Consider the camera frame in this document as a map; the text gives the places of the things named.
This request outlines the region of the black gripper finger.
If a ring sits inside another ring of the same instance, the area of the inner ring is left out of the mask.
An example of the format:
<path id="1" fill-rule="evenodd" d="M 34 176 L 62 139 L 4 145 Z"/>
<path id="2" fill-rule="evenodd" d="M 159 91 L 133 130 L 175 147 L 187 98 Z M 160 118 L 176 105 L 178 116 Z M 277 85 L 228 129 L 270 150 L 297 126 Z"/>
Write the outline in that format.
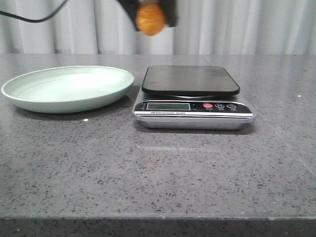
<path id="1" fill-rule="evenodd" d="M 130 21 L 132 22 L 134 26 L 135 31 L 139 31 L 136 24 L 136 16 L 137 16 L 137 10 L 139 7 L 139 1 L 138 0 L 118 0 L 118 3 L 125 10 L 126 14 L 128 15 Z"/>
<path id="2" fill-rule="evenodd" d="M 178 22 L 177 0 L 160 0 L 168 27 L 176 27 Z"/>

